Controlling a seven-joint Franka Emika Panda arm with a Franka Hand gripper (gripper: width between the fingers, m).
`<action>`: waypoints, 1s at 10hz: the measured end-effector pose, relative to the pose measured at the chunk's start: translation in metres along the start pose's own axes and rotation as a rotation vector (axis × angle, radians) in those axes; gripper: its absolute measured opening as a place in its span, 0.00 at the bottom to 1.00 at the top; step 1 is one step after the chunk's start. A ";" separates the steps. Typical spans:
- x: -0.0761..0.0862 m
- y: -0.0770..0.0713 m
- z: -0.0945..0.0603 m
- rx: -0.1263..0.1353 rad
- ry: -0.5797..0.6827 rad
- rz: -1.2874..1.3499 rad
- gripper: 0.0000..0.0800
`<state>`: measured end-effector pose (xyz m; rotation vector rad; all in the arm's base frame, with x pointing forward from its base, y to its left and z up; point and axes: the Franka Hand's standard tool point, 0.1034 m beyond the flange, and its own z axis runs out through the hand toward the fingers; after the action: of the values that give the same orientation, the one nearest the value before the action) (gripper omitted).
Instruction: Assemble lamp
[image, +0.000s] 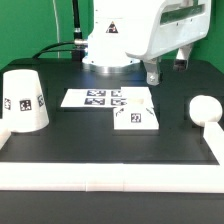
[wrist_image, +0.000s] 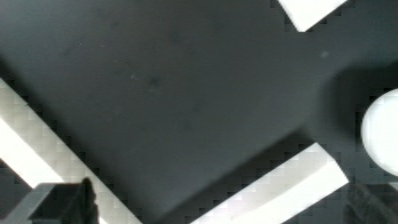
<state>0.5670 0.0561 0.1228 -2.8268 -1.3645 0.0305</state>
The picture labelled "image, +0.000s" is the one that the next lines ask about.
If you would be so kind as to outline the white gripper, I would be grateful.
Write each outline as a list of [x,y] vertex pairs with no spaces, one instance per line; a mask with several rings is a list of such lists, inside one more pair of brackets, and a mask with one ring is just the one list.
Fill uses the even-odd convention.
[[125,52],[145,61],[149,85],[161,82],[161,59],[156,57],[177,48],[173,69],[187,69],[193,49],[190,43],[207,35],[210,15],[211,0],[129,0]]

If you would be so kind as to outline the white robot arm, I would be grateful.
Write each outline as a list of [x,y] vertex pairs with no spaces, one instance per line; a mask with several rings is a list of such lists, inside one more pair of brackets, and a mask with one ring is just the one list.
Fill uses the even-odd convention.
[[162,55],[176,51],[173,69],[187,69],[193,44],[208,33],[211,6],[212,0],[93,0],[84,66],[106,75],[142,63],[147,83],[157,85]]

